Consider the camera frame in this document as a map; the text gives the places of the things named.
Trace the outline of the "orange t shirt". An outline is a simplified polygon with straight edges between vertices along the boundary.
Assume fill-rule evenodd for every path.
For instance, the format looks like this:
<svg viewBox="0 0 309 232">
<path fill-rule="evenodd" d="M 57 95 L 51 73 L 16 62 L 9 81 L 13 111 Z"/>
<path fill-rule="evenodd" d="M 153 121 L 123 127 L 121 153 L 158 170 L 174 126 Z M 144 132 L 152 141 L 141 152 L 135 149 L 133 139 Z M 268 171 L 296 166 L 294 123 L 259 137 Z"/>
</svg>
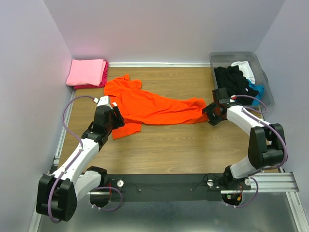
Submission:
<svg viewBox="0 0 309 232">
<path fill-rule="evenodd" d="M 206 122 L 202 113 L 203 99 L 196 97 L 176 100 L 142 90 L 140 80 L 130 80 L 128 74 L 107 82 L 105 95 L 115 102 L 125 125 L 112 131 L 114 140 L 141 132 L 142 124 L 175 125 Z"/>
</svg>

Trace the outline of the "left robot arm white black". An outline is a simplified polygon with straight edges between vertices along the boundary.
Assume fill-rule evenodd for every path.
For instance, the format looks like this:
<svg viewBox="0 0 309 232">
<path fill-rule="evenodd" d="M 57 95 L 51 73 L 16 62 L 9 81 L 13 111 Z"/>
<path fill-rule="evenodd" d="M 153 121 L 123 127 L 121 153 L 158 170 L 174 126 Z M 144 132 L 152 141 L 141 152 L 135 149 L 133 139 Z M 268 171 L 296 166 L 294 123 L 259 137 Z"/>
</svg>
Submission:
<svg viewBox="0 0 309 232">
<path fill-rule="evenodd" d="M 116 103 L 96 107 L 94 121 L 79 139 L 67 161 L 52 174 L 43 174 L 38 183 L 36 212 L 53 223 L 69 221 L 78 201 L 91 190 L 116 191 L 108 183 L 105 169 L 85 166 L 102 149 L 112 130 L 122 127 L 124 119 Z"/>
</svg>

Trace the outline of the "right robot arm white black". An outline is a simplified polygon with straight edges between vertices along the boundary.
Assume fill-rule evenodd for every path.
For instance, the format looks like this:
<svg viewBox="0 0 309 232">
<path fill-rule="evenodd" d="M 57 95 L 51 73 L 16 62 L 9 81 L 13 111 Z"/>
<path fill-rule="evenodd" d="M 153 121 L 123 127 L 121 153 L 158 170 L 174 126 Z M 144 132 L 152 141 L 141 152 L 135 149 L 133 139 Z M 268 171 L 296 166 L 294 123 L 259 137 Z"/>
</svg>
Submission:
<svg viewBox="0 0 309 232">
<path fill-rule="evenodd" d="M 233 103 L 213 102 L 202 110 L 208 123 L 215 126 L 228 120 L 249 136 L 247 157 L 225 168 L 222 184 L 234 189 L 240 181 L 262 170 L 281 167 L 287 161 L 284 130 L 280 124 L 270 124 L 253 115 L 246 107 Z"/>
</svg>

